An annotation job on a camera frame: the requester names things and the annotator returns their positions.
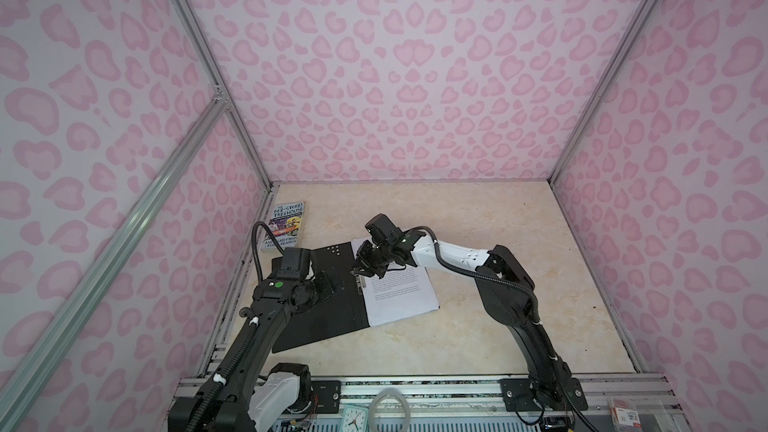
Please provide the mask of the printed paper sheet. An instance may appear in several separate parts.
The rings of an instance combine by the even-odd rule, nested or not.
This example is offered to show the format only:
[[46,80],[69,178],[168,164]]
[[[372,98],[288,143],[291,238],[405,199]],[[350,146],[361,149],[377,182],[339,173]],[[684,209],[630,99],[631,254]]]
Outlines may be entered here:
[[358,276],[370,327],[413,318],[440,308],[427,269],[389,266],[383,278]]

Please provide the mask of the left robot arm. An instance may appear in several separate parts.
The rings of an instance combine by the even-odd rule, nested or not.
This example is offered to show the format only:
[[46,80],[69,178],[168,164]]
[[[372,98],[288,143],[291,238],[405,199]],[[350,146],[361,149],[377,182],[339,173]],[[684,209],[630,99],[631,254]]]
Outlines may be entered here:
[[339,409],[340,383],[312,383],[305,364],[280,363],[264,380],[266,359],[292,316],[330,298],[341,288],[336,279],[317,272],[310,279],[282,272],[254,290],[253,302],[241,310],[245,322],[212,375],[192,397],[172,405],[169,431],[269,431],[284,414],[306,423],[320,413]]

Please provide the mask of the grey and black file folder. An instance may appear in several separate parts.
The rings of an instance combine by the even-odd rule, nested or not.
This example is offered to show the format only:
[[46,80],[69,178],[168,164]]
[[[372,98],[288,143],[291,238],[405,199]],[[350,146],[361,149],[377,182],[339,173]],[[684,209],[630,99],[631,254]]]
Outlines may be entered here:
[[316,249],[312,267],[325,273],[333,286],[329,298],[295,314],[272,351],[308,344],[410,319],[440,308],[424,267],[392,266],[386,275],[357,277],[351,273],[360,239]]

